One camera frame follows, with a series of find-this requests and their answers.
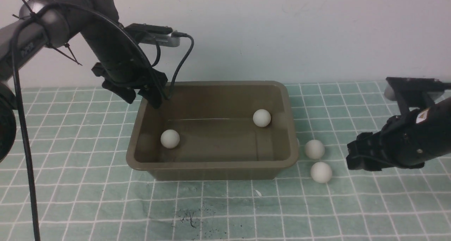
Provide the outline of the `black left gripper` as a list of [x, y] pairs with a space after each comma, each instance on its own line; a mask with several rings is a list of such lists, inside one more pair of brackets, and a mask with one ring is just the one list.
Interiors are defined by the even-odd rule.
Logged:
[[81, 34], [99, 63], [93, 68], [95, 76], [103, 77], [102, 87], [126, 103], [132, 104], [136, 92], [154, 109], [163, 102], [168, 78], [154, 69], [134, 35], [126, 31], [116, 10], [109, 12], [83, 8], [89, 16]]

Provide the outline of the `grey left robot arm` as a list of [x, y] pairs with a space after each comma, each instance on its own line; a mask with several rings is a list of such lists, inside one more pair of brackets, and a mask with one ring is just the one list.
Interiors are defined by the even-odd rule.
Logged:
[[157, 34], [167, 27], [123, 26], [114, 0], [27, 0], [18, 20], [1, 29], [1, 159], [16, 139], [15, 110], [23, 111], [18, 71], [42, 48], [58, 50], [81, 34], [98, 59], [92, 68], [103, 88], [131, 104], [135, 91], [159, 108], [168, 82], [155, 69]]

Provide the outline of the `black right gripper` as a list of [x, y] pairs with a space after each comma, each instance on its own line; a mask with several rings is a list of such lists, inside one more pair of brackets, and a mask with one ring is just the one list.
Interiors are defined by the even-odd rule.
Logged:
[[349, 170], [422, 168], [426, 161], [450, 153], [450, 98], [398, 98], [400, 117], [388, 119], [377, 133], [360, 133], [348, 143]]

